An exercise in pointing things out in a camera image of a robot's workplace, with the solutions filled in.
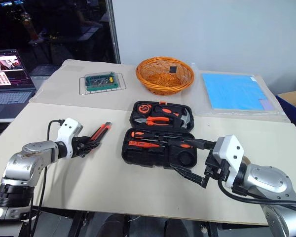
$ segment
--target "laptop screen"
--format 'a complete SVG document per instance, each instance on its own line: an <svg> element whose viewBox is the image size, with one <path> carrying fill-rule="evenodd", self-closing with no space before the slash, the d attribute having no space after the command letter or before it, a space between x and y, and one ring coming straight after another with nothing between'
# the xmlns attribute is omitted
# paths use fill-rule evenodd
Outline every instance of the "laptop screen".
<svg viewBox="0 0 296 237"><path fill-rule="evenodd" d="M0 51L0 90L34 88L16 50Z"/></svg>

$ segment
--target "floor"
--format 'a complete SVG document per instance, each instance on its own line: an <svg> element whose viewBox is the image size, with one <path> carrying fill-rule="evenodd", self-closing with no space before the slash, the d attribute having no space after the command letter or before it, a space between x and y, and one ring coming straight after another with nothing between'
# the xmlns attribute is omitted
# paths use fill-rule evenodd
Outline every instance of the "floor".
<svg viewBox="0 0 296 237"><path fill-rule="evenodd" d="M102 223L110 213L96 212L94 217L81 228L80 237L96 237ZM163 237L164 223L167 219L156 217L131 216L129 237ZM39 218L35 237L66 237L68 236L72 219L50 213L42 213ZM208 237L202 222L183 220L190 237ZM219 237L272 237L269 227L219 230Z"/></svg>

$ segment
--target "laptop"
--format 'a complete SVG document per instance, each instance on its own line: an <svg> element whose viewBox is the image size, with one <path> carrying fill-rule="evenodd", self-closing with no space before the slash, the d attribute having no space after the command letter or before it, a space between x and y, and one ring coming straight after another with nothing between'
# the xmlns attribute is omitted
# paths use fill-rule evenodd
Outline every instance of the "laptop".
<svg viewBox="0 0 296 237"><path fill-rule="evenodd" d="M12 121L35 92L17 50L0 50L0 120Z"/></svg>

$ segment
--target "wire rack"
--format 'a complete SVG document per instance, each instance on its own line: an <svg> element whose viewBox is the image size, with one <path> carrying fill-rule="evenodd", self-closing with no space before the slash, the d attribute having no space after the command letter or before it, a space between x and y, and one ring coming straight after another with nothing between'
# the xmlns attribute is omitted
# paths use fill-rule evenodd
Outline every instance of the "wire rack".
<svg viewBox="0 0 296 237"><path fill-rule="evenodd" d="M115 79L115 82L118 83L117 88L89 91L89 90L87 90L87 86L86 86L86 77L79 78L79 94L80 95L89 95L89 94L96 94L96 93L126 89L126 84L125 84L124 77L123 77L122 73L115 73L114 79Z"/></svg>

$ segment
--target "blue folder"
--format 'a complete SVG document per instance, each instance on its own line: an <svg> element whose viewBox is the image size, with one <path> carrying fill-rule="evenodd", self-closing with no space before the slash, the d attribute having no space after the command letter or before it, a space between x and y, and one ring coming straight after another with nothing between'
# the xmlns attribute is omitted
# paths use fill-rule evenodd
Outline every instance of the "blue folder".
<svg viewBox="0 0 296 237"><path fill-rule="evenodd" d="M274 110L253 76L202 74L213 109Z"/></svg>

